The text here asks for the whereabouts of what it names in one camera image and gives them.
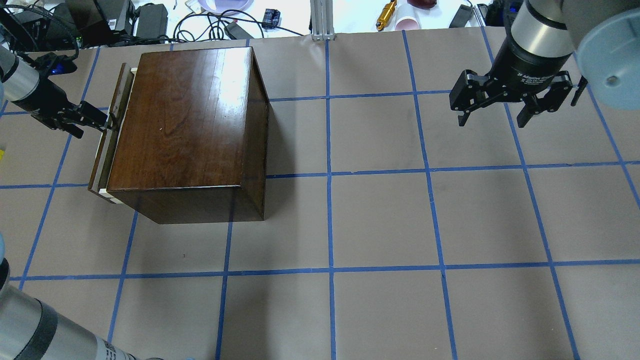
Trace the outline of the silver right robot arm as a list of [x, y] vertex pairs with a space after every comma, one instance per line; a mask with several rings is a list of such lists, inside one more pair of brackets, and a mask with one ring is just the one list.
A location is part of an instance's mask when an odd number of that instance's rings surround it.
[[471, 112], [494, 103], [523, 103], [519, 128], [553, 113], [573, 86], [562, 68], [571, 55], [581, 73], [572, 105], [590, 85], [602, 103], [639, 109], [640, 9], [637, 0], [526, 0], [490, 71], [462, 71], [449, 94], [464, 126]]

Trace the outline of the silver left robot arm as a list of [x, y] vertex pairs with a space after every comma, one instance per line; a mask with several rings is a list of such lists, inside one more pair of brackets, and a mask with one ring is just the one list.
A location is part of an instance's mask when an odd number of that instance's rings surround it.
[[[1, 94], [52, 130], [81, 138], [83, 126], [109, 128], [105, 112], [80, 101], [50, 80], [52, 64], [38, 64], [1, 48]], [[10, 264], [1, 262], [1, 358], [3, 360], [133, 360], [135, 356], [96, 335], [42, 300], [10, 284]]]

